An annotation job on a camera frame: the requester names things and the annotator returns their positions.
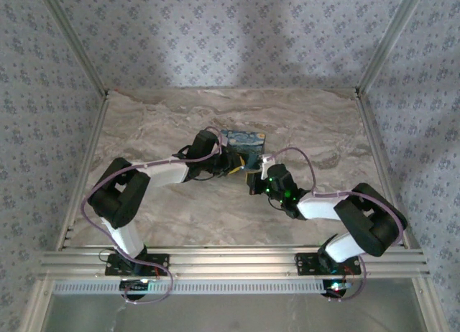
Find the black bracket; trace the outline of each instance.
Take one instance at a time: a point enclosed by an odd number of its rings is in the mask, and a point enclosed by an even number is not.
[[[360,275],[361,266],[358,257],[352,257],[339,264],[335,272],[328,271],[319,261],[318,253],[297,253],[295,255],[295,266],[299,276],[320,276],[320,275]]]
[[[153,262],[169,268],[170,255],[169,254],[145,254],[142,257],[145,262]],[[110,254],[106,263],[106,276],[139,276],[139,277],[166,277],[167,273],[162,269],[153,266],[142,266],[138,273],[134,270],[122,256],[118,254]]]

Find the robotic arm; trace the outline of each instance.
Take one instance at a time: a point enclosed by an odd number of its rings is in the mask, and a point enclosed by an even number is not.
[[[221,177],[244,166],[243,155],[227,144],[225,138],[221,151],[204,161],[177,161],[205,157],[213,153],[218,145],[218,137],[214,133],[202,130],[192,145],[182,148],[168,160],[158,161],[159,165],[145,165],[124,172],[109,180],[89,198],[89,204],[102,217],[110,234],[124,252],[135,259],[144,259],[147,253],[133,221],[144,194],[163,185],[196,179],[202,171],[213,177]],[[130,163],[123,158],[115,159],[98,183],[132,165],[139,163]],[[399,228],[394,218],[378,205],[354,195],[318,198],[313,192],[299,188],[286,166],[276,164],[269,155],[262,155],[260,167],[261,171],[247,175],[249,194],[266,194],[269,199],[278,200],[281,209],[291,218],[336,219],[341,220],[348,229],[349,232],[344,235],[332,236],[318,250],[321,266],[330,273],[334,273],[340,263],[358,254],[381,256],[397,239]],[[359,184],[353,192],[377,199],[393,211],[404,229],[407,227],[405,217],[368,184]],[[142,268],[134,263],[130,266],[134,273]]]

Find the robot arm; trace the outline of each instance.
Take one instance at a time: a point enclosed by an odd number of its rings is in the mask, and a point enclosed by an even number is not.
[[[173,160],[194,160],[205,157],[217,147],[217,136],[206,130],[200,131],[191,146],[184,147],[162,164],[130,170],[110,180],[89,199],[94,211],[103,219],[112,237],[129,256],[142,259],[147,249],[137,233],[133,219],[144,194],[170,183],[192,180],[206,171],[213,176],[223,176],[244,165],[242,157],[223,140],[221,153],[202,162],[172,162]],[[281,209],[291,218],[307,220],[329,218],[341,220],[348,233],[331,237],[319,250],[320,263],[331,273],[338,264],[358,254],[368,253],[379,257],[398,236],[393,218],[381,208],[356,196],[317,198],[309,190],[298,188],[292,175],[283,164],[275,164],[263,155],[262,171],[248,174],[249,193],[267,194],[269,199],[278,200]],[[131,165],[123,158],[115,159],[99,182],[110,174]],[[355,192],[370,195],[395,212],[404,229],[407,221],[379,193],[367,184],[359,184]],[[134,273],[138,266],[131,264]]]

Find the patterned wallpaper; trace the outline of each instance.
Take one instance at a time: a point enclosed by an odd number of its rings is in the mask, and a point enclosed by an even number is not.
[[[370,91],[398,200],[460,331],[460,0],[421,0]]]
[[[54,249],[101,98],[41,0],[0,0],[0,331]]]
[[[400,0],[61,2],[109,88],[348,88]]]

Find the marble surface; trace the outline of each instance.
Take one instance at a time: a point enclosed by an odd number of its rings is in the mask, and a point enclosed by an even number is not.
[[[263,132],[266,152],[297,146],[310,156],[323,192],[368,182],[381,191],[377,169],[353,92],[314,89],[164,90],[110,92],[109,108],[86,191],[115,157],[160,160],[191,144],[200,129]],[[296,183],[311,186],[305,160],[280,155]],[[100,223],[90,207],[92,218]],[[148,246],[322,244],[344,231],[339,221],[291,220],[265,195],[249,195],[244,174],[153,190],[136,217]],[[81,216],[73,246],[108,244]]]

